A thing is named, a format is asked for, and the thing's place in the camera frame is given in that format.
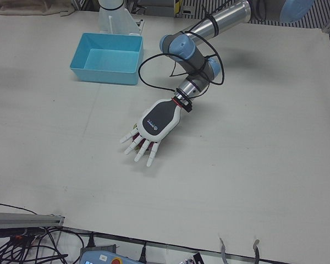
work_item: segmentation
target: white tabletop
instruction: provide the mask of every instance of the white tabletop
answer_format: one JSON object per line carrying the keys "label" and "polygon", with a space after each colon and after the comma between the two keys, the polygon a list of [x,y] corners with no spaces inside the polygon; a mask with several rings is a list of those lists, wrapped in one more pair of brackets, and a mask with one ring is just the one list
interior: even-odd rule
{"label": "white tabletop", "polygon": [[[243,24],[213,39],[225,84],[182,113],[147,168],[119,139],[172,94],[76,78],[69,64],[97,16],[0,16],[0,202],[74,228],[214,251],[220,235],[244,256],[258,238],[263,259],[330,263],[328,36]],[[145,58],[192,24],[144,20]],[[144,77],[176,87],[172,66],[161,58]]]}

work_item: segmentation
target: plastic tray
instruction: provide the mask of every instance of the plastic tray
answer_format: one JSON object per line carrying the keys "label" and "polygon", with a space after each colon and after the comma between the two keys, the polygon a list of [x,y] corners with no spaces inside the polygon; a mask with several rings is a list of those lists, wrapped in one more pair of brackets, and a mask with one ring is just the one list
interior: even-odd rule
{"label": "plastic tray", "polygon": [[138,83],[142,36],[83,33],[70,68],[83,81]]}

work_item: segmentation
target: black cable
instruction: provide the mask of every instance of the black cable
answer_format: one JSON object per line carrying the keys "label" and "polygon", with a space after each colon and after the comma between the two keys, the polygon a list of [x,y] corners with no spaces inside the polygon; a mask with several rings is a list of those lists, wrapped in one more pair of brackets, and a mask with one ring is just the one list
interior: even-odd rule
{"label": "black cable", "polygon": [[1,206],[7,206],[7,207],[16,208],[16,209],[20,209],[20,210],[24,210],[24,211],[27,211],[27,212],[31,212],[31,213],[33,213],[33,214],[37,215],[37,213],[36,213],[36,212],[33,212],[33,211],[31,211],[31,210],[28,210],[28,209],[26,209],[26,208],[23,208],[23,207],[18,207],[18,206],[13,206],[13,205],[7,205],[7,204],[5,204],[5,203],[0,203],[0,205],[1,205]]}
{"label": "black cable", "polygon": [[203,18],[203,19],[201,19],[201,20],[200,20],[198,23],[196,23],[194,26],[192,26],[190,30],[184,32],[184,34],[192,34],[192,35],[198,37],[198,38],[199,38],[200,40],[202,40],[206,45],[208,45],[208,46],[211,48],[211,50],[214,51],[214,55],[206,56],[206,58],[210,58],[210,57],[217,57],[217,58],[218,58],[219,63],[220,63],[220,67],[221,67],[221,72],[222,72],[222,80],[221,80],[221,82],[214,82],[214,81],[210,80],[209,77],[207,76],[207,74],[206,74],[203,70],[201,70],[201,71],[197,70],[197,69],[196,69],[196,68],[195,68],[190,62],[188,62],[186,59],[182,58],[181,56],[179,56],[179,55],[177,55],[177,54],[172,54],[172,53],[160,53],[160,54],[154,55],[154,56],[152,56],[152,57],[146,59],[145,61],[143,61],[143,62],[140,64],[139,68],[138,68],[138,76],[139,76],[140,80],[141,80],[145,85],[147,85],[147,86],[149,86],[149,87],[157,88],[157,89],[161,89],[161,90],[166,90],[166,91],[171,91],[171,92],[175,92],[175,89],[166,88],[166,87],[160,87],[160,86],[156,86],[156,85],[151,85],[151,84],[147,83],[147,82],[142,78],[142,76],[141,76],[141,68],[144,66],[144,64],[146,64],[146,63],[149,62],[150,60],[155,59],[155,58],[160,57],[160,56],[167,56],[167,57],[169,57],[169,56],[173,56],[173,57],[180,58],[181,60],[183,60],[183,61],[185,61],[186,63],[188,63],[188,65],[190,65],[190,66],[194,69],[194,72],[192,72],[192,73],[188,73],[188,72],[186,72],[186,73],[181,73],[181,74],[176,74],[176,75],[174,75],[173,73],[174,73],[175,68],[176,68],[176,62],[175,62],[175,66],[174,66],[174,68],[173,68],[173,70],[172,70],[172,73],[171,73],[170,77],[180,76],[180,75],[184,75],[184,74],[189,74],[189,75],[199,74],[202,78],[204,78],[206,81],[208,81],[208,86],[204,89],[204,91],[203,91],[201,94],[197,95],[197,96],[189,97],[190,99],[193,99],[193,98],[197,98],[197,97],[203,96],[203,95],[208,91],[210,84],[222,85],[222,84],[224,83],[224,79],[225,79],[225,72],[224,72],[224,66],[223,66],[223,63],[222,63],[222,60],[221,60],[220,55],[218,54],[217,50],[216,50],[216,49],[215,49],[215,48],[214,48],[214,47],[213,47],[213,46],[212,46],[212,45],[211,45],[211,44],[210,44],[205,38],[203,38],[202,36],[200,36],[200,35],[198,35],[198,34],[192,32],[192,30],[193,30],[194,28],[196,28],[198,25],[200,25],[204,20],[206,20],[208,15],[209,15],[209,16],[212,16],[213,13],[215,13],[216,11],[221,10],[222,8],[224,8],[228,2],[229,2],[229,0],[225,1],[223,4],[221,4],[218,8],[216,8],[216,9],[215,9],[214,11],[212,11],[210,14],[208,14],[207,11],[206,11],[206,9],[204,8],[204,9],[205,9],[205,12],[206,12],[206,17]]}
{"label": "black cable", "polygon": [[143,248],[142,248],[142,253],[141,253],[141,256],[139,257],[139,262],[141,263],[144,263],[146,264],[147,263],[147,259],[145,257],[145,251],[146,251],[146,248],[145,246],[147,245],[147,241],[144,242],[144,245],[143,245]]}
{"label": "black cable", "polygon": [[[262,14],[260,12],[261,3],[263,4],[263,8],[264,8],[264,16],[262,16]],[[258,22],[265,22],[266,21],[266,1],[265,0],[257,0],[254,15],[255,15]]]}
{"label": "black cable", "polygon": [[260,256],[259,256],[259,249],[258,247],[255,248],[255,259],[254,259],[254,264],[259,264]]}
{"label": "black cable", "polygon": [[94,242],[94,233],[90,233],[89,239],[88,239],[88,244],[87,248],[94,248],[95,247],[95,242]]}

